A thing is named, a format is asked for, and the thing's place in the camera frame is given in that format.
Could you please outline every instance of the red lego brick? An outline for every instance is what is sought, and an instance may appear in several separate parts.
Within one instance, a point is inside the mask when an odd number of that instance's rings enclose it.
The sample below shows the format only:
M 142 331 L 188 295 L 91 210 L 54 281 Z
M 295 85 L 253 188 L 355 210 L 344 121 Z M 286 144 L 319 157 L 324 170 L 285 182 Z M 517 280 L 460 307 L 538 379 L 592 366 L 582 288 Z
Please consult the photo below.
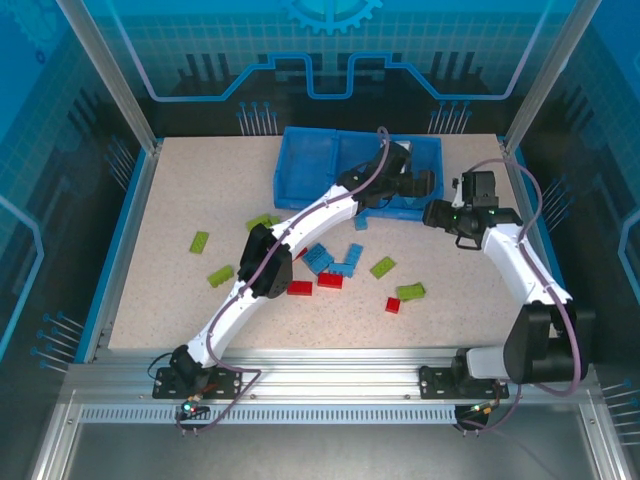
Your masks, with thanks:
M 302 255 L 304 255 L 308 251 L 309 251 L 309 249 L 307 247 L 304 247 L 304 250 L 302 250 L 295 259 L 296 260 L 299 259 Z
M 293 281 L 287 288 L 288 295 L 300 295 L 302 297 L 310 297 L 312 295 L 313 283 Z
M 385 308 L 385 310 L 391 313 L 398 313 L 400 310 L 400 300 L 389 297 L 387 299 L 387 308 Z
M 333 273 L 321 273 L 318 275 L 318 286 L 327 288 L 342 288 L 342 275 Z

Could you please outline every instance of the black bracket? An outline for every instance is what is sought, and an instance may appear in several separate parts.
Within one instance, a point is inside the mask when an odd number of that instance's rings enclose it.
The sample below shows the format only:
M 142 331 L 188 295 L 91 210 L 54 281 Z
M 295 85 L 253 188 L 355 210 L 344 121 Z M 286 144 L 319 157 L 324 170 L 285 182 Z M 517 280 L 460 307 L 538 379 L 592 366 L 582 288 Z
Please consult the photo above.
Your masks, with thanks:
M 208 373 L 206 385 L 214 384 L 215 388 L 202 395 L 204 400 L 233 400 L 242 388 L 242 374 L 222 368 L 212 367 L 204 370 Z M 155 384 L 151 396 L 155 399 L 184 400 L 195 395 L 201 389 L 188 387 L 176 374 L 173 368 L 159 368 L 156 372 Z
M 420 398 L 422 400 L 493 400 L 509 398 L 507 385 L 493 380 L 456 379 L 452 368 L 421 367 L 419 370 Z

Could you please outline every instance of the lego brick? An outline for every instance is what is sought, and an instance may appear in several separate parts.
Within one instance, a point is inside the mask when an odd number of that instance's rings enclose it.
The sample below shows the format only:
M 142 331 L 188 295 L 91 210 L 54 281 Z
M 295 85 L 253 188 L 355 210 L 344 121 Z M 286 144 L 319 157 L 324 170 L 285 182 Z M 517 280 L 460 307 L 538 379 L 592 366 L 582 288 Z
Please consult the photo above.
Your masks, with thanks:
M 311 265 L 309 265 L 309 269 L 318 275 L 320 272 L 324 271 L 329 265 L 333 263 L 335 259 L 329 255 L 327 252 L 324 252 L 317 258 Z
M 295 259 L 297 260 L 300 257 L 304 256 L 308 251 L 309 249 L 307 247 L 304 247 L 304 249 L 298 254 L 298 256 Z
M 287 288 L 287 295 L 299 295 L 301 297 L 310 297 L 313 294 L 312 282 L 293 281 Z
M 233 277 L 233 268 L 231 265 L 227 265 L 226 267 L 222 267 L 217 272 L 212 273 L 207 278 L 207 281 L 211 284 L 213 288 L 217 288 L 222 285 L 224 282 Z
M 204 246 L 207 244 L 207 240 L 209 240 L 209 232 L 196 232 L 196 236 L 193 237 L 193 242 L 191 242 L 189 251 L 191 253 L 201 254 L 204 250 Z
M 413 285 L 405 285 L 396 287 L 396 295 L 403 302 L 415 300 L 416 298 L 424 298 L 426 290 L 422 283 L 414 283 Z
M 353 265 L 349 265 L 348 263 L 332 263 L 327 269 L 329 273 L 335 273 L 343 277 L 353 277 Z
M 251 219 L 247 222 L 247 230 L 251 231 L 251 229 L 253 229 L 253 227 L 255 227 L 257 224 L 262 223 L 263 225 L 270 227 L 271 226 L 271 222 L 269 221 L 271 217 L 269 216 L 268 213 L 264 213 L 262 215 L 257 216 L 254 219 Z
M 360 214 L 353 219 L 353 223 L 356 226 L 356 230 L 366 230 L 369 228 L 369 224 L 367 223 L 367 217 Z
M 326 288 L 342 288 L 342 275 L 334 275 L 332 273 L 321 273 L 318 275 L 318 286 Z
M 387 298 L 387 307 L 385 308 L 385 311 L 390 313 L 398 313 L 399 310 L 400 300 L 392 297 Z
M 302 257 L 302 261 L 307 264 L 309 268 L 313 262 L 315 262 L 323 253 L 326 253 L 327 249 L 322 246 L 320 243 L 316 243 L 311 250 L 305 253 Z
M 364 247 L 362 245 L 358 245 L 357 243 L 352 243 L 347 251 L 347 256 L 344 259 L 344 263 L 349 265 L 353 265 L 353 269 L 355 270 L 358 262 L 360 261 L 360 256 L 362 255 L 362 250 Z
M 370 271 L 374 277 L 380 280 L 389 272 L 389 270 L 391 270 L 395 266 L 396 262 L 391 260 L 391 258 L 389 257 L 384 257 L 382 260 L 376 263 Z

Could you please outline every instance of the blue lego brick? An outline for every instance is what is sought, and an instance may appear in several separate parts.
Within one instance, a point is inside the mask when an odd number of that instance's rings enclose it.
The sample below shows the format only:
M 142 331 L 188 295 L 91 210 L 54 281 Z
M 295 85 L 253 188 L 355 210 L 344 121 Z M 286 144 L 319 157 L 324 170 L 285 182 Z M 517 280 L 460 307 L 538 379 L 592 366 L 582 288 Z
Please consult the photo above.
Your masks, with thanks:
M 349 265 L 348 263 L 332 263 L 329 265 L 329 273 L 351 278 L 353 277 L 353 265 Z
M 335 259 L 329 255 L 327 252 L 324 252 L 320 257 L 309 265 L 309 269 L 315 273 L 316 275 L 322 273 L 329 265 L 333 263 Z
M 302 261 L 307 264 L 309 268 L 323 253 L 326 253 L 327 249 L 321 243 L 316 243 L 311 250 L 302 256 Z
M 357 243 L 352 243 L 347 251 L 347 256 L 344 259 L 344 263 L 348 265 L 353 265 L 355 270 L 358 262 L 360 261 L 360 255 L 362 255 L 362 250 L 364 247 L 362 245 L 358 245 Z
M 367 223 L 367 217 L 364 215 L 358 215 L 353 222 L 356 224 L 356 230 L 366 230 L 369 228 L 369 224 Z

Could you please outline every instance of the gear logo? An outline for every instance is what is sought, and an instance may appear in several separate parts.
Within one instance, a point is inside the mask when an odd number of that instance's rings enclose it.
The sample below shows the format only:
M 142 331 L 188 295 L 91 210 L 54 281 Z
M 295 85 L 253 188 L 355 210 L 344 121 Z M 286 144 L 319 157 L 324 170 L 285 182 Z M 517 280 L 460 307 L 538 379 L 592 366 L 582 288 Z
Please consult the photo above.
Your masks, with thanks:
M 281 0 L 290 20 L 298 20 L 300 27 L 311 27 L 333 35 L 336 30 L 347 33 L 349 27 L 360 28 L 362 19 L 371 19 L 373 9 L 382 7 L 382 0 Z
M 58 29 L 54 0 L 0 0 L 0 14 L 9 13 L 36 48 L 51 42 Z

